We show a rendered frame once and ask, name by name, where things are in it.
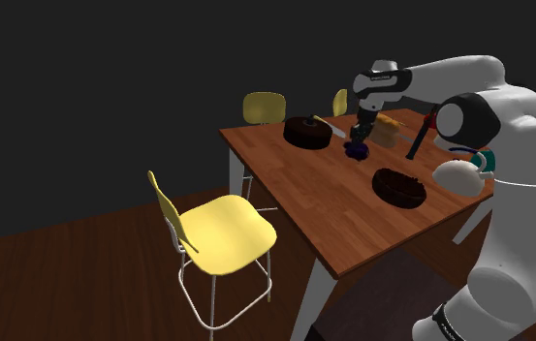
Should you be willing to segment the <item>white kettle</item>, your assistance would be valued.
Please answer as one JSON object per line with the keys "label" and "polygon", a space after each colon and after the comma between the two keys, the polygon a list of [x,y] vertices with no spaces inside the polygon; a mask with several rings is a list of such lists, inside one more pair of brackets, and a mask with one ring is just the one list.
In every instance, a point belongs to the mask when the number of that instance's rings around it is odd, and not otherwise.
{"label": "white kettle", "polygon": [[465,197],[477,197],[485,186],[485,180],[494,178],[492,171],[485,171],[488,160],[477,150],[466,147],[452,147],[450,151],[465,151],[472,153],[481,160],[479,167],[468,161],[448,161],[436,168],[432,174],[433,180],[444,189]]}

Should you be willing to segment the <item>teal mug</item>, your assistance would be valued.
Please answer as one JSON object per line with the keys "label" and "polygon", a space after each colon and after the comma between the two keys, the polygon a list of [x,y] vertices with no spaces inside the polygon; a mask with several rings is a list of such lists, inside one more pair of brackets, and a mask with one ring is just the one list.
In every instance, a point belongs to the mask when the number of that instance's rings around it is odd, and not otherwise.
{"label": "teal mug", "polygon": [[[484,171],[494,171],[495,170],[495,157],[494,153],[491,150],[480,150],[480,153],[485,157],[487,160],[486,166],[484,167]],[[478,154],[474,154],[471,159],[470,163],[474,164],[477,168],[479,168],[482,164],[482,159],[478,156]]]}

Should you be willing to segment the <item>wooden table with white legs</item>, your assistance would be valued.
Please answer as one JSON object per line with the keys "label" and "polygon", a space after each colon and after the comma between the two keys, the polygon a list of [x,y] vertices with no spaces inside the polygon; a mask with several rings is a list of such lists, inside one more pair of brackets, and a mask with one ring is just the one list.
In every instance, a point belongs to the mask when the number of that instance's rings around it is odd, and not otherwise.
{"label": "wooden table with white legs", "polygon": [[[335,286],[492,195],[492,181],[475,198],[437,185],[432,174],[452,160],[452,154],[438,148],[435,133],[428,132],[415,157],[408,159],[410,139],[424,119],[409,109],[391,110],[388,115],[403,122],[401,141],[393,148],[371,144],[364,161],[347,157],[338,137],[320,150],[294,147],[284,140],[281,123],[220,132],[230,148],[231,193],[240,194],[243,174],[251,172],[315,257],[290,341],[304,340]],[[418,178],[426,187],[426,201],[416,209],[402,209],[380,200],[371,179],[381,168]]]}

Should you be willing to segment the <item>purple grape bunch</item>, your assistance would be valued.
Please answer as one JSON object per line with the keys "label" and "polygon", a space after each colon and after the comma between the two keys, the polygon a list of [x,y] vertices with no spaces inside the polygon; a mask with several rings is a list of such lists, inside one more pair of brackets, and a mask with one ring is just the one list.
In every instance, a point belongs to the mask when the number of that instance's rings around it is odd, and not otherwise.
{"label": "purple grape bunch", "polygon": [[363,142],[346,141],[343,144],[347,157],[357,161],[365,160],[368,157],[369,149]]}

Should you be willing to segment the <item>black and red tool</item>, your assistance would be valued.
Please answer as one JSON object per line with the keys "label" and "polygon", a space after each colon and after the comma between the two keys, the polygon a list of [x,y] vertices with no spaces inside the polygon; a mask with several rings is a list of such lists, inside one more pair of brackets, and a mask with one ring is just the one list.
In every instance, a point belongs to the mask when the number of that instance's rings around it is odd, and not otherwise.
{"label": "black and red tool", "polygon": [[439,106],[438,105],[434,105],[431,109],[431,111],[429,112],[429,114],[427,114],[425,117],[424,117],[424,122],[423,122],[423,125],[419,131],[419,133],[416,135],[413,143],[412,143],[412,146],[410,148],[410,150],[408,151],[407,155],[406,155],[406,158],[408,160],[413,160],[418,149],[420,148],[424,138],[426,137],[426,133],[428,132],[429,129],[434,129],[435,128],[435,117],[436,117],[436,113],[439,109]]}

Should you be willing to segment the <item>yellow handled knife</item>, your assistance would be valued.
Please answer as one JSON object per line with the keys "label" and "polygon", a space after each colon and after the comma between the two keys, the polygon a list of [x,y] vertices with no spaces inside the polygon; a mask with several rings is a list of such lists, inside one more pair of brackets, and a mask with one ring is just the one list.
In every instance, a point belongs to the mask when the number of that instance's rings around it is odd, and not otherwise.
{"label": "yellow handled knife", "polygon": [[338,136],[338,137],[340,137],[340,138],[342,138],[342,139],[346,139],[346,138],[347,138],[347,136],[346,136],[346,134],[345,134],[344,131],[342,131],[341,129],[335,127],[335,126],[332,125],[330,122],[328,122],[328,121],[326,121],[325,119],[323,119],[322,117],[320,117],[320,116],[318,116],[318,115],[312,115],[312,118],[313,118],[313,119],[316,119],[316,120],[318,120],[318,121],[321,121],[321,122],[323,122],[323,123],[325,123],[325,124],[327,124],[327,125],[331,128],[332,133],[333,133],[334,135],[336,135],[336,136]]}

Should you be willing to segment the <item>dark brown bowl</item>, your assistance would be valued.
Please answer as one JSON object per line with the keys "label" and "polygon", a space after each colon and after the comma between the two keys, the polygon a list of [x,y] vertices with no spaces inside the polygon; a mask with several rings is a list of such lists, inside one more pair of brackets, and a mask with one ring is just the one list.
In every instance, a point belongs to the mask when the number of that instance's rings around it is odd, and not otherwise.
{"label": "dark brown bowl", "polygon": [[398,208],[414,209],[426,200],[426,189],[417,178],[382,168],[372,177],[372,189],[384,202]]}

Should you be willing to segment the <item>yellow chair with white frame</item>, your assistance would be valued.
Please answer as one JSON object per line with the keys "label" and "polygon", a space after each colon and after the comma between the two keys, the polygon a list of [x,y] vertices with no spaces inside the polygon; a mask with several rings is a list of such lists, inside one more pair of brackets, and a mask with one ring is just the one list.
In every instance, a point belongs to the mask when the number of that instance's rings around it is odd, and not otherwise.
{"label": "yellow chair with white frame", "polygon": [[[169,227],[174,250],[181,256],[177,282],[198,323],[209,332],[230,326],[261,300],[271,301],[270,251],[277,240],[273,225],[248,199],[240,195],[225,195],[180,213],[160,189],[152,171],[147,178],[159,201],[163,219]],[[210,276],[209,320],[201,317],[185,286],[188,265],[194,265]],[[266,276],[265,290],[222,325],[215,323],[216,280],[233,274],[250,264],[256,264]]]}
{"label": "yellow chair with white frame", "polygon": [[286,99],[282,94],[257,91],[247,94],[242,104],[243,118],[249,124],[280,123],[286,116]]}
{"label": "yellow chair with white frame", "polygon": [[332,100],[332,113],[334,116],[340,116],[347,112],[348,107],[348,90],[346,88],[339,89]]}

